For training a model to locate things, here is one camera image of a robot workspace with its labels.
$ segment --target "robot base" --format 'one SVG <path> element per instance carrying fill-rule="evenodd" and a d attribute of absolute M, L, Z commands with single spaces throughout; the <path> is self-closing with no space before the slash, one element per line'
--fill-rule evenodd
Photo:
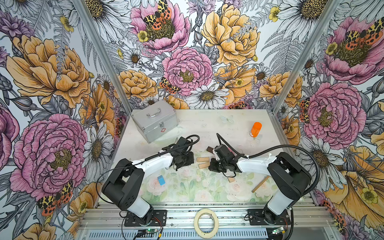
<path fill-rule="evenodd" d="M 264 209 L 248 209 L 249 224 L 251 226 L 264 225 Z M 274 225 L 290 225 L 291 219 L 289 218 L 288 211 L 285 209 L 279 216 L 276 216 L 274 219 Z"/>
<path fill-rule="evenodd" d="M 167 210 L 154 210 L 152 217 L 156 217 L 159 221 L 161 221 L 161 225 L 165 226 L 167 222 Z M 137 217 L 135 214 L 131 212 L 127 212 L 127 217 L 124 222 L 124 226 L 126 227 L 142 227 L 143 220 Z M 150 227 L 159 227 L 160 223 L 155 220 L 151 220 L 150 223 L 146 226 Z"/>

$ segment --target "case handle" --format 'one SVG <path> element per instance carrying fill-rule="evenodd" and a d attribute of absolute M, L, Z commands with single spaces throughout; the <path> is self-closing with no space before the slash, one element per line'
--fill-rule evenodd
<path fill-rule="evenodd" d="M 147 117 L 149 117 L 149 118 L 153 118 L 153 117 L 156 117 L 157 115 L 159 115 L 160 114 L 160 112 L 161 112 L 161 109 L 160 108 L 158 108 L 157 109 L 157 113 L 155 113 L 154 115 L 150 115 L 149 113 L 147 114 Z"/>

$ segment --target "blue block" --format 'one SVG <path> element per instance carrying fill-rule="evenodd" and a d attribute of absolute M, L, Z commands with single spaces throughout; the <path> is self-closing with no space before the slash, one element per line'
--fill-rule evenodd
<path fill-rule="evenodd" d="M 157 177 L 157 180 L 160 183 L 160 186 L 163 186 L 166 182 L 164 181 L 163 175 Z"/>

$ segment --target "tabletop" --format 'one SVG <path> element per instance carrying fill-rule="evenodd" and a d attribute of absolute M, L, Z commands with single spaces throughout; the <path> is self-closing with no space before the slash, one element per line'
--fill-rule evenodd
<path fill-rule="evenodd" d="M 195 163 L 177 171 L 173 167 L 161 169 L 144 179 L 139 192 L 143 199 L 149 203 L 266 202 L 272 197 L 277 190 L 272 178 L 268 178 L 255 193 L 252 193 L 252 189 L 264 179 L 265 175 L 238 173 L 235 181 L 229 182 L 221 173 L 210 172 L 208 168 L 199 169 L 199 163 L 196 162 L 197 157 L 214 157 L 206 149 L 218 145 L 216 133 L 238 152 L 249 155 L 279 145 L 280 142 L 266 110 L 176 110 L 176 116 L 179 125 L 150 144 L 130 118 L 116 150 L 111 167 L 115 167 L 122 158 L 133 161 L 156 154 L 161 148 L 175 143 L 181 136 L 187 137 L 192 134 L 200 136 L 200 141 L 192 148 Z M 255 122 L 260 122 L 262 128 L 258 136 L 253 138 L 249 132 Z M 280 150 L 271 153 L 277 155 Z M 163 185 L 160 185 L 157 179 L 160 175 L 165 181 Z"/>

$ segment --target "orange cap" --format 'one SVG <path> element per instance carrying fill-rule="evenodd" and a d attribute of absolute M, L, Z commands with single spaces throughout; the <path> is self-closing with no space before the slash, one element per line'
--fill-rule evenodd
<path fill-rule="evenodd" d="M 257 135 L 260 132 L 260 129 L 262 128 L 262 124 L 259 122 L 255 122 L 253 125 L 251 132 L 249 133 L 252 137 L 257 137 Z"/>

